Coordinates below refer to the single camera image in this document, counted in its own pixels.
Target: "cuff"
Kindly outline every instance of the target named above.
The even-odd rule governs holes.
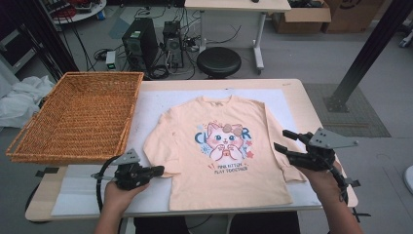
[[[306,181],[306,177],[293,166],[282,167],[285,182]]]
[[[172,177],[180,173],[179,160],[169,160],[163,164],[165,167],[162,177]]]

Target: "wicker basket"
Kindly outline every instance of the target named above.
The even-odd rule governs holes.
[[[13,162],[101,163],[125,152],[141,72],[68,72],[6,151]]]

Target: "metal pole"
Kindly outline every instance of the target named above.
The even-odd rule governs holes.
[[[412,0],[393,0],[376,28],[358,53],[347,74],[333,95],[325,100],[330,112],[346,112],[346,102],[368,69],[380,56],[397,29],[413,10]]]

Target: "sleeve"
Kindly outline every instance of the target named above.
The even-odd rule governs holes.
[[[298,171],[294,166],[289,164],[288,159],[285,155],[279,153],[274,147],[273,142],[281,144],[288,148],[290,151],[302,152],[301,148],[297,145],[297,143],[289,138],[286,138],[282,135],[282,126],[273,116],[273,114],[269,111],[267,106],[265,106],[265,115],[267,119],[267,126],[268,126],[268,135],[270,144],[276,157],[276,160],[282,169],[282,174],[284,176],[284,180],[286,182],[289,181],[306,181],[306,177]]]
[[[179,174],[178,147],[175,140],[176,116],[170,109],[162,114],[157,126],[143,144],[143,151],[152,166],[164,166],[163,177]]]

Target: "cartoon cat ear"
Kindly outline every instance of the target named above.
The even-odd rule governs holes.
[[[218,129],[218,128],[219,128],[219,126],[217,124],[209,123],[207,125],[207,135],[209,136],[214,129]]]

